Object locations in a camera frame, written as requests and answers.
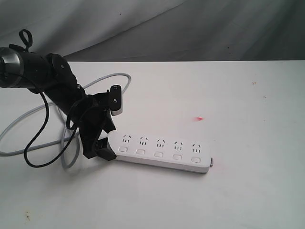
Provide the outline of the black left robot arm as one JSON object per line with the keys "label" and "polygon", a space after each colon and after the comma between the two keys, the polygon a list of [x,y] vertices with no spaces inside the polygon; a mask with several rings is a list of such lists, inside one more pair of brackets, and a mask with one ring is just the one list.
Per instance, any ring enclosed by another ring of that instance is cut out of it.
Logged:
{"label": "black left robot arm", "polygon": [[104,93],[86,94],[62,56],[30,52],[33,39],[27,29],[22,29],[19,37],[23,47],[10,44],[0,49],[0,86],[26,88],[43,99],[50,98],[66,114],[67,129],[80,133],[88,159],[114,160],[116,154],[108,139],[99,136],[102,131],[115,130],[112,116],[122,113],[122,88],[113,85]]}

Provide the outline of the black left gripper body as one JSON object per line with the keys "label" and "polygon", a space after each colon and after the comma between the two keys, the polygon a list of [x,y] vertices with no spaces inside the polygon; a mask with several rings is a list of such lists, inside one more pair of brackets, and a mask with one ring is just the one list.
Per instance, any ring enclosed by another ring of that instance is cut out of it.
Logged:
{"label": "black left gripper body", "polygon": [[104,127],[104,119],[109,113],[109,92],[88,95],[82,105],[79,133],[82,142],[83,155],[86,158],[96,157],[94,147]]}

